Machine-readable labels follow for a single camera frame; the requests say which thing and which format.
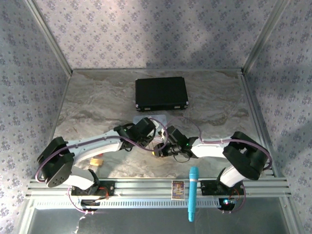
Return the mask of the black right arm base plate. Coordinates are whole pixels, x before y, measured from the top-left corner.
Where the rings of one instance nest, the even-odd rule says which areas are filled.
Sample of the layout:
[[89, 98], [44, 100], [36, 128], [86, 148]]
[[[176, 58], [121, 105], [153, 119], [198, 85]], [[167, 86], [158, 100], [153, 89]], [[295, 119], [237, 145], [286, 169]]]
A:
[[239, 182], [233, 187], [227, 187], [216, 180], [202, 180], [200, 182], [202, 195], [244, 195], [242, 185], [242, 182]]

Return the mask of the black hard case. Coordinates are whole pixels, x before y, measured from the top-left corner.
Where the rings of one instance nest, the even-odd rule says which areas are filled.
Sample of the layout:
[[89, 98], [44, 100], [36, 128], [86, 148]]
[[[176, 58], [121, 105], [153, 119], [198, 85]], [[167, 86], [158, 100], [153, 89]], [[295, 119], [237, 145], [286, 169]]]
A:
[[135, 81], [135, 107], [139, 112], [183, 110], [188, 106], [183, 77], [141, 78]]

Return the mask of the colourful playing card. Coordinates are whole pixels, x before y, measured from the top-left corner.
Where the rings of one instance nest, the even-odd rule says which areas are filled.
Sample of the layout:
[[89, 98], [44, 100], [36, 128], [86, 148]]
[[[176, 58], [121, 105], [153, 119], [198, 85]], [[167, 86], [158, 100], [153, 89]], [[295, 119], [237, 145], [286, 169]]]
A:
[[173, 180], [171, 188], [171, 200], [184, 200], [184, 181]]

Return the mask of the aluminium side rail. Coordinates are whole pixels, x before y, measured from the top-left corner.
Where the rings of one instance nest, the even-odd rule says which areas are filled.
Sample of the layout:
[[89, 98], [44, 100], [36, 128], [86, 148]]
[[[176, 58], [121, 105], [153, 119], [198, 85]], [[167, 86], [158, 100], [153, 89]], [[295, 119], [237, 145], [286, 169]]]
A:
[[243, 90], [245, 92], [248, 105], [250, 107], [252, 119], [254, 122], [254, 126], [256, 129], [259, 141], [261, 142], [261, 145], [263, 145], [269, 151], [272, 157], [271, 169], [273, 171], [273, 174], [275, 177], [284, 177], [285, 175], [282, 173], [280, 165], [277, 161], [278, 154], [273, 149], [273, 143], [270, 139], [257, 97], [253, 92], [252, 86], [249, 84], [247, 78], [244, 76], [242, 72], [240, 73], [240, 80], [241, 80]]

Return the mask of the blue toy microphone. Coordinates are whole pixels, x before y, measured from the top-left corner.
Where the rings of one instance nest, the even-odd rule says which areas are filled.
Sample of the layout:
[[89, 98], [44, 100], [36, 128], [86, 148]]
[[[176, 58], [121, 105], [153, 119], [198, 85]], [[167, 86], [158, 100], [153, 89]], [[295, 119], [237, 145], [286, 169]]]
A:
[[188, 220], [194, 222], [196, 210], [197, 183], [199, 179], [199, 168], [191, 167], [189, 172], [189, 199], [188, 199]]

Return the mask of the aluminium corner post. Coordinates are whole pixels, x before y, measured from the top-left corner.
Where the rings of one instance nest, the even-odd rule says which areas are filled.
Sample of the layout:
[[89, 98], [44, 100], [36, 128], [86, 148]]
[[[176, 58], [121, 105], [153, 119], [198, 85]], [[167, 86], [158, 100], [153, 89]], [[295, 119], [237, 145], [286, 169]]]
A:
[[247, 74], [252, 68], [260, 52], [268, 41], [269, 36], [273, 32], [276, 24], [290, 2], [291, 0], [275, 0], [275, 4], [267, 18], [267, 21], [261, 29], [261, 32], [242, 67], [242, 73], [244, 75]]
[[61, 48], [59, 47], [56, 38], [53, 36], [52, 31], [50, 30], [46, 20], [43, 17], [37, 3], [35, 0], [23, 0], [30, 10], [34, 20], [38, 24], [43, 36], [45, 37], [48, 45], [50, 46], [52, 52], [56, 56], [58, 62], [60, 63], [62, 69], [66, 73], [67, 77], [70, 78], [72, 75], [72, 69], [67, 62], [65, 55], [63, 54]]

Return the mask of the aluminium mounting rail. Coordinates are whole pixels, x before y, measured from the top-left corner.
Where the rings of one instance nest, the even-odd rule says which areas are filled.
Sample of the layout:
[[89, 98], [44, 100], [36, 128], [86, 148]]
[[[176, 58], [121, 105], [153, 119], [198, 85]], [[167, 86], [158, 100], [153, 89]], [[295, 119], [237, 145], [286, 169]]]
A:
[[[114, 197], [120, 198], [170, 198], [172, 178], [107, 178], [113, 181]], [[247, 197], [289, 197], [291, 191], [288, 182], [283, 177], [265, 177], [257, 181], [244, 180]], [[48, 188], [44, 183], [31, 180], [27, 196], [63, 196], [68, 186], [61, 184]]]

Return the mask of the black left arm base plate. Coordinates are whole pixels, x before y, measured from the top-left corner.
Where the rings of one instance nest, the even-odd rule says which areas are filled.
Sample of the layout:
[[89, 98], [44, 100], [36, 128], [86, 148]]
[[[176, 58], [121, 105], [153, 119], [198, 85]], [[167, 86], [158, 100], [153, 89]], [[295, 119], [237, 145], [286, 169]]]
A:
[[115, 181], [100, 180], [90, 188], [83, 190], [79, 187], [73, 187], [71, 190], [72, 196], [113, 196], [115, 191]]

